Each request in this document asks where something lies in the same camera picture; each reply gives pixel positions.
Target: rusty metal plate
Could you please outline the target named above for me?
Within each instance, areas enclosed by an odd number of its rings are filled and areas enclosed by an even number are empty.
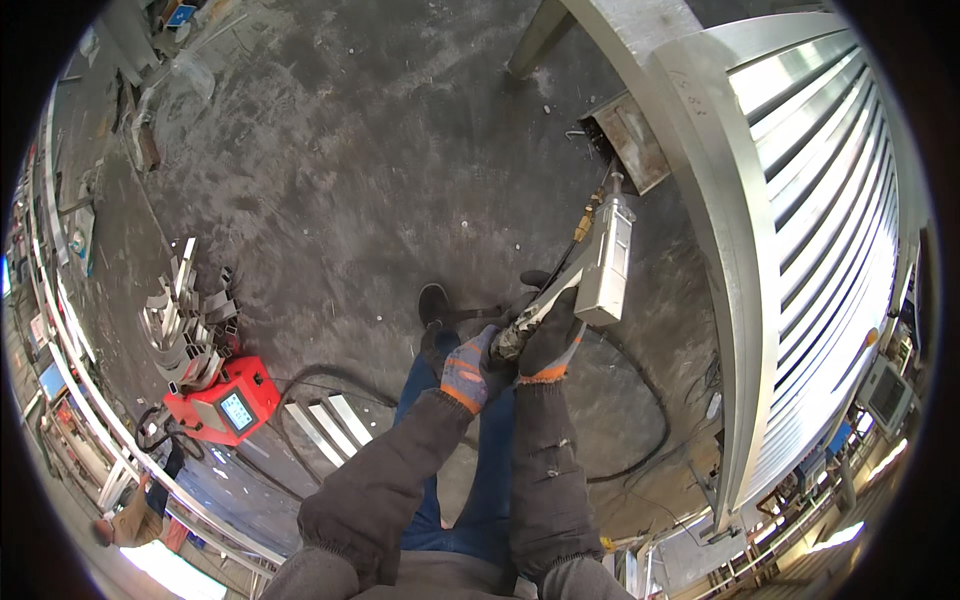
[[[623,91],[580,119],[590,143],[607,159],[620,158],[642,196],[670,174],[666,157],[636,100]]]

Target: metal louver panel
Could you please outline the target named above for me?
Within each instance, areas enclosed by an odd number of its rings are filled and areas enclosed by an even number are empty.
[[[853,384],[894,282],[897,174],[865,53],[842,31],[730,72],[780,252],[780,342],[762,445],[740,506],[815,441]]]

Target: sneaker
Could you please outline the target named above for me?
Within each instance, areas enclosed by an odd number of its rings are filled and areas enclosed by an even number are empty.
[[[427,283],[423,286],[417,300],[417,313],[424,327],[435,321],[443,324],[444,317],[450,314],[450,299],[441,284]]]

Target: brass fitting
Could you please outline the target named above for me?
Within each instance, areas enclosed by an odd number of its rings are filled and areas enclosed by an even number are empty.
[[[590,204],[584,206],[584,216],[580,217],[580,224],[573,231],[573,241],[580,243],[587,237],[590,226],[593,225],[593,207],[603,202],[603,185],[598,187],[595,192],[590,194]]]

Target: control screen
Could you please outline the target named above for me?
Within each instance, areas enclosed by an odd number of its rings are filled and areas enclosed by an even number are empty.
[[[241,400],[235,392],[224,398],[220,403],[220,407],[238,431],[243,430],[244,427],[253,421],[253,415],[250,414],[250,411],[244,406],[243,400]]]

